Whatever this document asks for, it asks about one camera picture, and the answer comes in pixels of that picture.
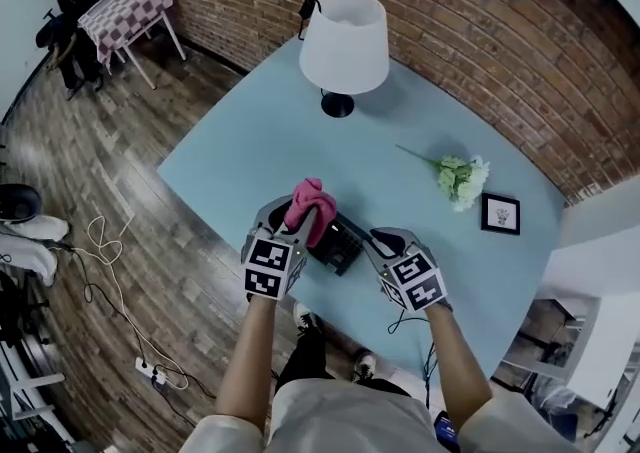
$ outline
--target green leaf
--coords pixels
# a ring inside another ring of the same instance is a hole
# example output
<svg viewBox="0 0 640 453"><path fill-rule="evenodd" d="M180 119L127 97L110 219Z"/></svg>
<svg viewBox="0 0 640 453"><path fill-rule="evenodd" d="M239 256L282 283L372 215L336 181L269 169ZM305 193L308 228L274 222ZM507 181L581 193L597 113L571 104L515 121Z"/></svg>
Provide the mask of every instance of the green leaf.
<svg viewBox="0 0 640 453"><path fill-rule="evenodd" d="M450 199L453 195L453 186L455 185L456 177L451 169L443 169L438 174L438 186Z"/></svg>
<svg viewBox="0 0 640 453"><path fill-rule="evenodd" d="M465 182L469 180L472 170L473 168L471 167L471 165L466 164L461 167L457 167L453 172L456 175L456 178L462 180L462 182Z"/></svg>
<svg viewBox="0 0 640 453"><path fill-rule="evenodd" d="M402 147L401 145L398 145L398 144L396 144L396 147L398 149L402 149L405 153L409 153L411 156L415 156L416 158L420 158L422 161L428 163L429 165L431 165L436 170L440 170L440 162L439 161L431 160L429 158L425 158L424 156L420 156L418 153L414 153L413 151L410 151L406 147Z"/></svg>
<svg viewBox="0 0 640 453"><path fill-rule="evenodd" d="M458 158L457 156L445 156L440 160L440 165L442 165L443 167L448 167L450 169L457 169L458 167L462 167L466 164L466 161Z"/></svg>

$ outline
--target person's arm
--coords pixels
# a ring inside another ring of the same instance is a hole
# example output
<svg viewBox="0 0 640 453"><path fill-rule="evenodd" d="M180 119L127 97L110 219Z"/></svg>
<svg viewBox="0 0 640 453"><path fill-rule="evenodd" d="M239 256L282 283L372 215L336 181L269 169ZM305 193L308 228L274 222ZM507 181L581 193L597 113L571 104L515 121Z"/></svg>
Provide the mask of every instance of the person's arm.
<svg viewBox="0 0 640 453"><path fill-rule="evenodd" d="M251 299L215 406L217 414L244 419L261 431L269 410L276 304L259 295Z"/></svg>
<svg viewBox="0 0 640 453"><path fill-rule="evenodd" d="M442 395L453 428L460 432L462 425L491 399L491 388L453 313L439 304L427 307L426 313L438 356Z"/></svg>
<svg viewBox="0 0 640 453"><path fill-rule="evenodd" d="M49 63L47 64L47 71L51 71L52 69L55 69L58 66L59 54L60 54L60 48L56 44L55 47L53 48L53 53L51 54L51 60L49 60Z"/></svg>
<svg viewBox="0 0 640 453"><path fill-rule="evenodd" d="M73 49L73 46L75 45L77 40L78 40L78 34L74 33L71 36L71 40L69 41L69 45L67 46L67 49L65 49L62 52L62 55L60 55L59 57L56 57L56 59L54 59L53 67L58 67L60 65L60 62L62 62L65 58L67 58L69 53L71 53L71 50Z"/></svg>

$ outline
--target white shirt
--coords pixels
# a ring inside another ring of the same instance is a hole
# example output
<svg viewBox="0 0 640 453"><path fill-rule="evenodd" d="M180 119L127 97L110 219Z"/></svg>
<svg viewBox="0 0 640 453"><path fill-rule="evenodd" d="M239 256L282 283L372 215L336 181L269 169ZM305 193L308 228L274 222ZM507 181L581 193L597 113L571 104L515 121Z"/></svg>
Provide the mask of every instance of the white shirt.
<svg viewBox="0 0 640 453"><path fill-rule="evenodd" d="M463 452L575 453L520 394L494 397L462 427ZM271 437L230 416L202 419L181 453L447 453L423 402L343 380L284 385L273 400Z"/></svg>

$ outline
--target power strip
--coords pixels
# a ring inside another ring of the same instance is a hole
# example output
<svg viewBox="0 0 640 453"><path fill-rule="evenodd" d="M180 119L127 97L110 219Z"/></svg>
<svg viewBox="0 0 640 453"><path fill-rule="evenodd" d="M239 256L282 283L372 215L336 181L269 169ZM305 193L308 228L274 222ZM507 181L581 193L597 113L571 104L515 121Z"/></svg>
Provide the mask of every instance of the power strip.
<svg viewBox="0 0 640 453"><path fill-rule="evenodd" d="M164 385L164 383L167 381L167 377L162 371L156 369L154 373L153 366L148 362L145 364L142 360L142 357L136 357L136 369L148 378L155 377L155 383L158 385Z"/></svg>

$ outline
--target pink cloth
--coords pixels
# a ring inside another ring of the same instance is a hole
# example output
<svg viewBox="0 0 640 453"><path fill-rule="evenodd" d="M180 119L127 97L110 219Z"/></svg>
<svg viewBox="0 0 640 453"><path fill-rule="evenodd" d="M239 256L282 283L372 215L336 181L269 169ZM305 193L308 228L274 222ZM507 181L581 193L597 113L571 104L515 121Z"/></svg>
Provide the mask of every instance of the pink cloth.
<svg viewBox="0 0 640 453"><path fill-rule="evenodd" d="M311 227L311 233L307 239L308 247L315 247L325 229L338 212L336 200L328 193L322 191L322 181L315 177L308 177L296 186L293 191L293 202L284 216L284 223L289 229L295 229L300 224L304 214L311 207L318 209L316 220Z"/></svg>

